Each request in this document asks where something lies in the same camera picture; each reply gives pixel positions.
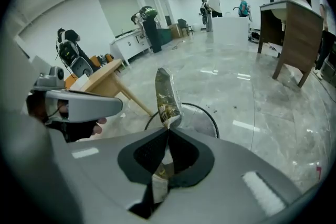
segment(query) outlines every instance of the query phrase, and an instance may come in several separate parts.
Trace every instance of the white sneaker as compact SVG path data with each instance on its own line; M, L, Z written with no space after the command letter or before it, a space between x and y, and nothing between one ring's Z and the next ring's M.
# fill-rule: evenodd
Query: white sneaker
M322 73L321 73L321 70L316 70L314 69L314 74L316 75L316 77L319 78L319 80L322 80Z

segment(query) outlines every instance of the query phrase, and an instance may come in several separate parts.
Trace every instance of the marble floor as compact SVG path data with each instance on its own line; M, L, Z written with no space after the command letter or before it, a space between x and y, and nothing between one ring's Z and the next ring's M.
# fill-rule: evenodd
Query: marble floor
M300 71L286 65L278 79L272 79L277 52L265 44L259 55L257 47L252 42L247 46L214 43L212 33L198 32L173 40L157 54L139 54L119 76L157 111L156 70L168 68L181 101L207 110L218 125L220 139L256 153L305 192L327 174L334 156L336 104L331 96L336 100L336 91L312 73L298 88ZM149 116L133 101L118 97L124 101L123 111L110 117L102 134L93 139L144 130Z

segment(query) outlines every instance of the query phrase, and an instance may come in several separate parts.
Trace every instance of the black office chair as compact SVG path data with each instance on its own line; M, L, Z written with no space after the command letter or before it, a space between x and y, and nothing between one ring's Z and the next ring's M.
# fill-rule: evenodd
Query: black office chair
M180 27L180 29L182 30L182 36L184 37L184 35L183 35L183 29L185 29L186 30L186 32L187 32L187 35L189 36L189 32L191 32L191 34L193 35L193 37L194 37L194 30L193 30L193 28L191 27L191 26L189 26L188 24L187 24L187 21L186 20L184 20L184 19L178 19L177 20L177 22L178 22L178 26Z

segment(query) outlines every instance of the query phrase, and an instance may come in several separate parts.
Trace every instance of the overturned wooden table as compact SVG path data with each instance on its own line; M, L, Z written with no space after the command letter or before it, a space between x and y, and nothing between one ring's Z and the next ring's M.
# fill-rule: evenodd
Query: overturned wooden table
M152 116L153 112L150 111L150 109L147 108L114 73L121 63L122 61L118 59L101 67L89 77L89 81L80 88L80 91L92 92L106 97L115 97L121 92L129 100L132 99L137 103L149 116Z
M272 2L260 7L261 28L258 53L265 42L282 44L282 52L273 78L277 79L282 65L298 68L303 76L298 84L306 81L320 47L323 19L320 15L293 1ZM282 32L285 23L285 35Z

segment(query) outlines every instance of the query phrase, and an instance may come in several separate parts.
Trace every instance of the white cabinet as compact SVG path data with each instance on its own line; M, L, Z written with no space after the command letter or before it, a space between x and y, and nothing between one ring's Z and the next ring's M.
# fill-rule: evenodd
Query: white cabinet
M146 49L149 49L148 42L145 38L140 38L138 31L121 36L111 43L111 54L123 59L127 65L130 65L128 59Z

